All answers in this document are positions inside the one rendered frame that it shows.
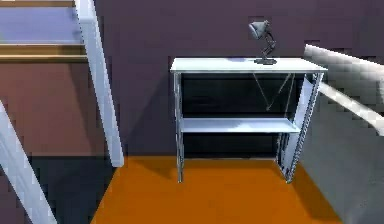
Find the white metal shelf table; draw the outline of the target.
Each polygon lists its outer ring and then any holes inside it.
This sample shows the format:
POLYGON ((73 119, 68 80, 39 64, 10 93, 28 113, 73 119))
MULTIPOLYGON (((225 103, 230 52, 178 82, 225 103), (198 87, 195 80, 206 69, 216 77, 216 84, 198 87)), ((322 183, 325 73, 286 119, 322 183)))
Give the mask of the white metal shelf table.
POLYGON ((326 72, 302 58, 174 59, 178 180, 186 159, 266 159, 290 183, 326 72))

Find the grey desk lamp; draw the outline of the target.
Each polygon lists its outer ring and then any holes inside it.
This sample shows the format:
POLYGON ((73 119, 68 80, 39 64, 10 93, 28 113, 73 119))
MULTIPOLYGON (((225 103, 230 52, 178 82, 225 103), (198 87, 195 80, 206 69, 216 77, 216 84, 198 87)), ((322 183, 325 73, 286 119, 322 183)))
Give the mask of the grey desk lamp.
POLYGON ((254 21, 248 24, 250 33, 255 39, 264 39, 266 41, 266 47, 262 50, 262 57, 254 60, 256 64, 273 65, 277 63, 275 59, 268 57, 276 47, 276 41, 274 40, 269 25, 268 20, 254 21))

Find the grey upholstered bed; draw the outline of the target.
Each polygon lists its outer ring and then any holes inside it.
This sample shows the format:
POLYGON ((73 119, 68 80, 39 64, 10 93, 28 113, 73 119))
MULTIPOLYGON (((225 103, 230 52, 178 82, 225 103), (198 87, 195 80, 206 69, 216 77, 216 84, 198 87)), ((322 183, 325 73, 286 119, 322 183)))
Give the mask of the grey upholstered bed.
POLYGON ((384 224, 384 65, 306 45, 328 69, 301 164, 343 224, 384 224))

